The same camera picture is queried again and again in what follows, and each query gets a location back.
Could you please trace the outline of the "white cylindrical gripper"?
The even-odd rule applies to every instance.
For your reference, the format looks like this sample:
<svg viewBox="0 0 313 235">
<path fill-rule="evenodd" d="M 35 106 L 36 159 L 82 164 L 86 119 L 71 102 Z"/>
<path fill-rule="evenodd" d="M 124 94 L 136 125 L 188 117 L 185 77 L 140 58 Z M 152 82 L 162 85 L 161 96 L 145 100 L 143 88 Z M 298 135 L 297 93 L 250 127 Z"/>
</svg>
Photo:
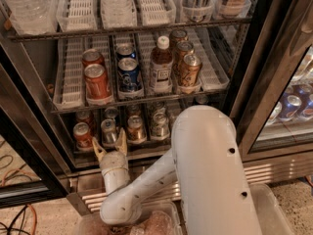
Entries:
<svg viewBox="0 0 313 235">
<path fill-rule="evenodd" d="M 92 138 L 94 153 L 100 162 L 100 169 L 104 178 L 106 193 L 109 195 L 126 186 L 130 181 L 127 155 L 127 137 L 125 130 L 120 129 L 115 142 L 116 151 L 107 153 L 98 143 L 96 137 Z"/>
</svg>

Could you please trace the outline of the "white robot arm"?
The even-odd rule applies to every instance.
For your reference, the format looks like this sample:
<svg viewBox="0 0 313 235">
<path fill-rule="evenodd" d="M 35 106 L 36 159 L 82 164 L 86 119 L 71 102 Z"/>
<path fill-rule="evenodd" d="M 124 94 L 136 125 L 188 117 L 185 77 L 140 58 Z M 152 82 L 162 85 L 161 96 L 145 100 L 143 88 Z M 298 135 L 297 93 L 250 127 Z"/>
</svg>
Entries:
<svg viewBox="0 0 313 235">
<path fill-rule="evenodd" d="M 131 184 L 109 194 L 100 217 L 135 222 L 140 204 L 172 182 L 180 185 L 188 235 L 262 235 L 236 143 L 236 128 L 219 110 L 193 106 L 175 120 L 171 148 Z"/>
</svg>

